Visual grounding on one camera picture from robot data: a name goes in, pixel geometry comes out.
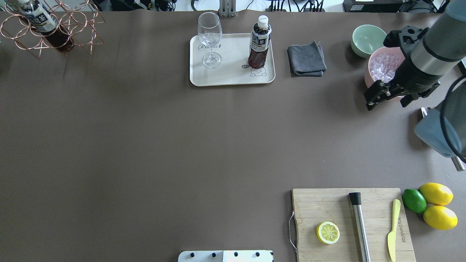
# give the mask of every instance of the black electronic box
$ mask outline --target black electronic box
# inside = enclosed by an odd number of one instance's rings
[[[360,13],[396,13],[403,4],[403,0],[373,0],[370,2],[344,0],[345,12]]]

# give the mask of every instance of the wine glass base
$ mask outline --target wine glass base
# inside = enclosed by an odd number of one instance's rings
[[[212,53],[213,59],[210,59],[210,53],[206,54],[204,58],[202,59],[202,62],[204,63],[205,66],[208,68],[216,68],[219,67],[222,64],[222,56],[219,53]]]

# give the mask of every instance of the copper wire rack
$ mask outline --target copper wire rack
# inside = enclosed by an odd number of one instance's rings
[[[11,16],[6,18],[0,25],[0,33],[4,37],[15,41],[19,49],[25,50],[40,59],[42,50],[48,48],[55,49],[48,43],[45,37],[53,34],[56,30],[61,30],[62,33],[68,35],[74,46],[81,47],[86,53],[91,55],[94,45],[103,44],[103,40],[97,33],[95,26],[96,24],[104,23],[105,20],[99,15],[97,6],[92,0],[80,3],[75,8],[71,8],[69,5],[64,4],[63,0],[55,0],[55,2],[57,4],[52,7],[44,2],[51,12],[51,15],[58,21],[57,28],[48,35],[40,34],[22,14],[18,14],[6,4],[4,9],[10,13]],[[90,10],[83,11],[86,7],[89,7]]]

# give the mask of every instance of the dark liquid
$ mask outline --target dark liquid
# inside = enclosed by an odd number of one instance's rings
[[[63,25],[60,25],[60,27],[64,32],[67,32]],[[60,31],[59,28],[57,28],[53,34],[45,36],[45,39],[47,39],[50,45],[53,46],[58,52],[66,53],[74,47],[71,37],[67,34],[64,34],[62,31]]]
[[[267,26],[267,28],[261,28],[257,25],[257,23],[254,24],[254,32],[256,34],[268,34],[269,30],[270,30],[269,26]],[[254,69],[259,69],[261,67],[264,67],[265,59],[267,57],[267,52],[268,52],[268,48],[262,52],[256,52],[251,49],[249,53],[249,58],[247,59],[248,65]]]

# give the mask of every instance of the towel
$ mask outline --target towel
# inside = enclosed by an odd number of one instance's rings
[[[315,41],[310,45],[291,45],[288,47],[293,73],[298,76],[322,76],[327,69],[322,46]]]

